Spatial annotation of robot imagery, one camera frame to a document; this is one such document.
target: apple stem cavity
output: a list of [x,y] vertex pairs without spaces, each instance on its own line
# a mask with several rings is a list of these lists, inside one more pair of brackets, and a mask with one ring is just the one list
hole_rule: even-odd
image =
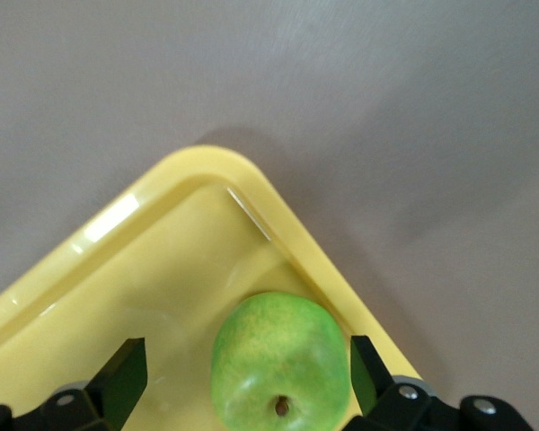
[[288,398],[279,395],[278,400],[276,401],[276,413],[279,417],[283,418],[289,412],[289,405],[287,404]]

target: black bracket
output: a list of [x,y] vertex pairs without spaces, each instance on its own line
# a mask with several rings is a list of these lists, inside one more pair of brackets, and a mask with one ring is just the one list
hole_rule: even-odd
[[351,383],[363,416],[344,431],[533,431],[504,400],[473,395],[454,409],[418,385],[396,383],[369,337],[351,337],[350,352]]
[[118,431],[147,385],[144,339],[128,339],[84,389],[68,389],[18,418],[0,404],[0,431]]

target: yellow tray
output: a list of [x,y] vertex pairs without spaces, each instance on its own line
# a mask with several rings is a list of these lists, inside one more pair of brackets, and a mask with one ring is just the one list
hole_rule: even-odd
[[[209,398],[213,341],[238,303],[268,290],[321,303],[348,342],[367,334],[393,374],[418,377],[259,170],[194,146],[0,295],[0,403],[19,416],[145,337],[148,385],[124,429],[222,430]],[[358,413],[354,399],[347,418]]]

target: tray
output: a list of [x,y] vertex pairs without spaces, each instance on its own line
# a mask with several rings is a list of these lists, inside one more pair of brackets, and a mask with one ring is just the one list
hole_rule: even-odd
[[[277,290],[367,334],[419,377],[261,172],[237,153],[173,153],[0,295],[0,403],[19,416],[146,338],[148,385],[124,429],[222,430],[210,352],[245,297]],[[355,399],[347,419],[358,414]]]

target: green apple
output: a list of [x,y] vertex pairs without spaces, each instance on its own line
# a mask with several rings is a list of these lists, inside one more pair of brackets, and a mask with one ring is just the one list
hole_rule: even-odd
[[251,296],[214,343],[212,401],[231,431],[332,431],[348,408],[349,380],[340,327],[300,296]]

